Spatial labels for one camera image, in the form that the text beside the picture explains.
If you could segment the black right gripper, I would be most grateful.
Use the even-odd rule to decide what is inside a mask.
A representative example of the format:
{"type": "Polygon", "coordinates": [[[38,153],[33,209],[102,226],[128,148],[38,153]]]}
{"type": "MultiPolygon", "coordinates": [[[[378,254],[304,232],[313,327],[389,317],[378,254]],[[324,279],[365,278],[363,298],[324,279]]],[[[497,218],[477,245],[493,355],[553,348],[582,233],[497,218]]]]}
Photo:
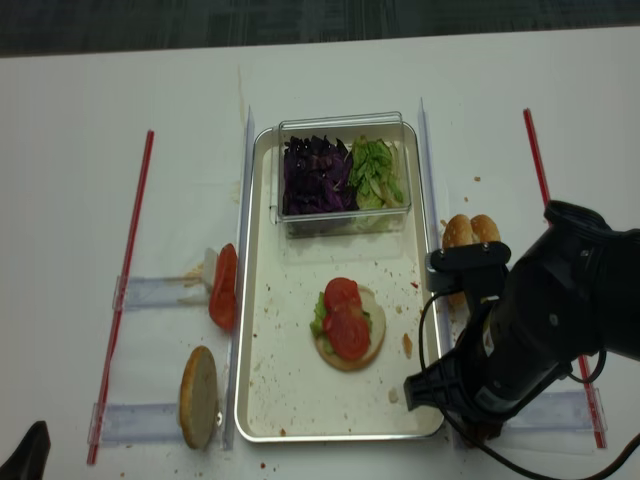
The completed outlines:
{"type": "Polygon", "coordinates": [[[502,424],[573,372],[575,301],[552,294],[467,294],[456,346],[404,381],[407,407],[429,406],[468,423],[502,424]]]}

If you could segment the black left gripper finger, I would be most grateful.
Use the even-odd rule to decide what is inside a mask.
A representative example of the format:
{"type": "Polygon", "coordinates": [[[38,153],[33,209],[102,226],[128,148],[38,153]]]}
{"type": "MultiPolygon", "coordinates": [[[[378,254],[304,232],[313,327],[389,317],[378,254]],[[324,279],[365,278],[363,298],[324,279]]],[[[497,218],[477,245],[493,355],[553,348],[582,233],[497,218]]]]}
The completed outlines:
{"type": "Polygon", "coordinates": [[[27,431],[14,452],[2,464],[1,480],[39,480],[51,448],[47,423],[36,421],[27,431]]]}

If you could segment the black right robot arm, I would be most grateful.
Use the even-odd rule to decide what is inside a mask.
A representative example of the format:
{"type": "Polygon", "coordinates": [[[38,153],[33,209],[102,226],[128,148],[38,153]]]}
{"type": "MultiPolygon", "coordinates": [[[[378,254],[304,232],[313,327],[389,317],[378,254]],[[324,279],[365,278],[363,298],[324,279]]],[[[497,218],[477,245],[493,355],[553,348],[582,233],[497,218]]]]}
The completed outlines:
{"type": "Polygon", "coordinates": [[[501,424],[582,355],[639,356],[639,233],[596,212],[547,204],[548,230],[517,261],[501,242],[431,252],[428,288],[461,293],[470,318],[457,345],[409,376],[409,409],[438,407],[501,424]]]}

